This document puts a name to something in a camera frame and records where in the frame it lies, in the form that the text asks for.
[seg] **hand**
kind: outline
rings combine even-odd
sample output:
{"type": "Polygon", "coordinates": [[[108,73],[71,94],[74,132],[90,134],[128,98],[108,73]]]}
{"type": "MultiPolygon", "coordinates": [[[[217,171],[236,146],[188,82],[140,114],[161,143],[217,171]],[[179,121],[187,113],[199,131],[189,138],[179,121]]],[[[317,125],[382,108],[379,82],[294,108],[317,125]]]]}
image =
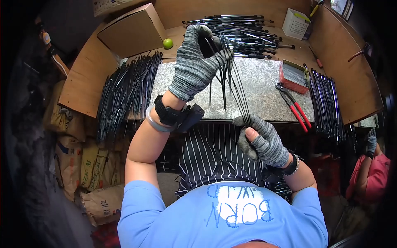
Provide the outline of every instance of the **hand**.
{"type": "Polygon", "coordinates": [[[168,89],[179,99],[189,102],[212,81],[216,71],[233,54],[232,51],[217,52],[204,59],[199,46],[199,36],[214,37],[204,25],[190,25],[186,29],[185,41],[176,53],[175,75],[168,89]]]}
{"type": "Polygon", "coordinates": [[[374,128],[368,133],[367,142],[367,152],[374,156],[376,150],[376,131],[374,128]]]}
{"type": "MultiPolygon", "coordinates": [[[[283,146],[274,126],[257,115],[251,115],[251,119],[252,127],[244,127],[240,133],[241,150],[254,161],[259,158],[273,167],[286,165],[289,152],[283,146]]],[[[241,116],[235,118],[232,123],[236,126],[246,125],[241,116]]]]}

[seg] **black wrist device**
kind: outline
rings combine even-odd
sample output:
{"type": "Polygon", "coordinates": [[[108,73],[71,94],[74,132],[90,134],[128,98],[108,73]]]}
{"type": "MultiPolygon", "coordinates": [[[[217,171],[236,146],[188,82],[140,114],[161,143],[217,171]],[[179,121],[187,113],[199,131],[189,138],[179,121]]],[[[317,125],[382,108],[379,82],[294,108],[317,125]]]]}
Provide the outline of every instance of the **black wrist device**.
{"type": "Polygon", "coordinates": [[[367,157],[369,157],[371,159],[374,159],[374,153],[373,152],[366,152],[365,156],[367,156],[367,157]]]}
{"type": "Polygon", "coordinates": [[[268,166],[268,171],[270,171],[271,173],[275,174],[279,178],[282,178],[284,175],[285,176],[290,176],[297,169],[297,166],[298,166],[297,157],[294,155],[294,152],[292,150],[288,150],[288,151],[292,154],[293,158],[292,158],[292,162],[286,168],[282,169],[282,168],[276,168],[276,167],[273,167],[273,166],[268,166]]]}
{"type": "Polygon", "coordinates": [[[162,97],[162,95],[158,95],[154,100],[156,113],[160,117],[161,123],[168,126],[174,126],[180,119],[183,119],[183,116],[186,115],[186,113],[184,113],[183,110],[178,111],[170,107],[165,107],[162,97]]]}
{"type": "Polygon", "coordinates": [[[294,155],[293,151],[289,152],[292,154],[292,162],[286,168],[281,169],[283,175],[286,176],[292,175],[296,171],[298,165],[297,157],[294,155]]]}
{"type": "Polygon", "coordinates": [[[154,100],[156,113],[160,117],[161,123],[168,126],[175,126],[177,132],[183,133],[187,131],[204,116],[204,110],[197,104],[193,104],[193,106],[186,104],[181,111],[178,111],[170,107],[165,107],[162,97],[162,95],[158,95],[154,100]]]}

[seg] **pink shirt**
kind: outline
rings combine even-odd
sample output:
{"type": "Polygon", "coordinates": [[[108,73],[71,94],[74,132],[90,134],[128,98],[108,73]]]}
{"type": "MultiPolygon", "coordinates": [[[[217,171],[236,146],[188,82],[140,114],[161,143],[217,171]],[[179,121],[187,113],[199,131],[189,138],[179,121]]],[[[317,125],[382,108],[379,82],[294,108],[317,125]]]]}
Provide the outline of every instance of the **pink shirt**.
{"type": "MultiPolygon", "coordinates": [[[[362,155],[356,163],[354,172],[350,178],[350,185],[346,190],[346,198],[350,199],[355,190],[358,170],[361,168],[365,155],[362,155]]],[[[376,202],[380,200],[385,192],[387,183],[387,176],[389,174],[390,159],[388,159],[383,153],[374,157],[371,162],[370,170],[368,172],[368,183],[365,190],[364,199],[365,202],[376,202]]]]}

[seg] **left hand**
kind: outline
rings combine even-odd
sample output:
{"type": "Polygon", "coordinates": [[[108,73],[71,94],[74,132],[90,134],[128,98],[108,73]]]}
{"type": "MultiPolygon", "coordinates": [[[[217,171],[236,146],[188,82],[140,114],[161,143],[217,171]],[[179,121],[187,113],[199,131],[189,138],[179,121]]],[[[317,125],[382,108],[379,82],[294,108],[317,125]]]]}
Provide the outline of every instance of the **left hand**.
{"type": "Polygon", "coordinates": [[[204,25],[190,25],[186,29],[185,41],[176,53],[175,75],[168,89],[179,99],[189,102],[212,81],[216,71],[233,54],[220,51],[204,59],[199,46],[199,36],[217,38],[204,25]]]}

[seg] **white cardboard box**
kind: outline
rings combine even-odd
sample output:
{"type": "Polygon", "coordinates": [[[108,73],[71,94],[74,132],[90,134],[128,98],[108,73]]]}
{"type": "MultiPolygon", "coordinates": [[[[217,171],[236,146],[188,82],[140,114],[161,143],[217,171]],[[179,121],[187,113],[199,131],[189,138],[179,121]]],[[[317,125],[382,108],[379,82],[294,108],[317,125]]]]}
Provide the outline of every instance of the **white cardboard box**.
{"type": "Polygon", "coordinates": [[[304,13],[288,8],[283,24],[284,34],[301,40],[309,23],[309,18],[304,13]]]}

